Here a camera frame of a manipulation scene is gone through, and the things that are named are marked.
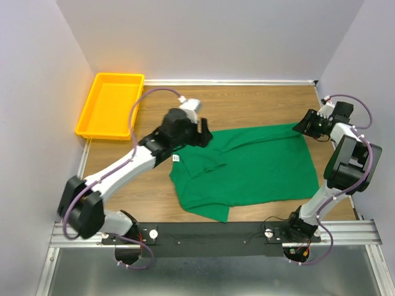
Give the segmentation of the green t shirt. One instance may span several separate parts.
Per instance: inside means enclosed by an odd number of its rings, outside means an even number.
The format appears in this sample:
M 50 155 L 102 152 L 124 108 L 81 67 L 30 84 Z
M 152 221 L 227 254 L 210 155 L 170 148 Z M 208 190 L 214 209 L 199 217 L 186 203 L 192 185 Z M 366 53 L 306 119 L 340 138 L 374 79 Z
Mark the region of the green t shirt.
M 311 198 L 317 172 L 293 126 L 214 131 L 207 147 L 179 150 L 170 179 L 182 209 L 226 223 L 232 207 Z

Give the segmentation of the yellow plastic tray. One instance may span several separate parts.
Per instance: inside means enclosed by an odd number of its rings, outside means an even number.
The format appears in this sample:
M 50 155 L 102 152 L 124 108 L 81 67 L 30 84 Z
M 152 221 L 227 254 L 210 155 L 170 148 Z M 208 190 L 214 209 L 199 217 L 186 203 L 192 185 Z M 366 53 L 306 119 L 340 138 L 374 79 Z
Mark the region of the yellow plastic tray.
M 85 139 L 129 141 L 138 112 L 143 74 L 98 73 L 84 104 L 75 134 Z

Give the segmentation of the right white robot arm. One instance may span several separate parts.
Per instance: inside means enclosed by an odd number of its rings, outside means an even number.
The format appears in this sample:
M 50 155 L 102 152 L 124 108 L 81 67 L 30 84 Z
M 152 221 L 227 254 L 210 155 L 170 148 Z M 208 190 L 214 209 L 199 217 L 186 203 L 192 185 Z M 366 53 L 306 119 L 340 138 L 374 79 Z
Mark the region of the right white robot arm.
M 322 187 L 304 205 L 289 216 L 284 226 L 285 237 L 293 242 L 311 239 L 319 222 L 342 200 L 366 190 L 380 159 L 382 148 L 369 143 L 350 124 L 354 106 L 348 102 L 332 102 L 327 96 L 320 110 L 308 110 L 293 131 L 319 139 L 328 136 L 336 148 L 326 165 Z

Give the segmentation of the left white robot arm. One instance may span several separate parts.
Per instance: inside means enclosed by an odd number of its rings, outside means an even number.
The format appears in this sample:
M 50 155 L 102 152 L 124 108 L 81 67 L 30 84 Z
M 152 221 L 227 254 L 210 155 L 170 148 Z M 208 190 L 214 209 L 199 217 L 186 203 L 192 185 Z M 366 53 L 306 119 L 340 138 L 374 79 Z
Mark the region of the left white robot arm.
M 124 244 L 136 239 L 135 221 L 123 211 L 105 211 L 105 203 L 122 187 L 152 170 L 184 146 L 206 147 L 213 135 L 206 118 L 196 112 L 172 108 L 161 125 L 132 150 L 107 168 L 65 185 L 57 212 L 63 227 L 71 226 L 76 238 L 89 239 L 99 232 L 114 234 Z

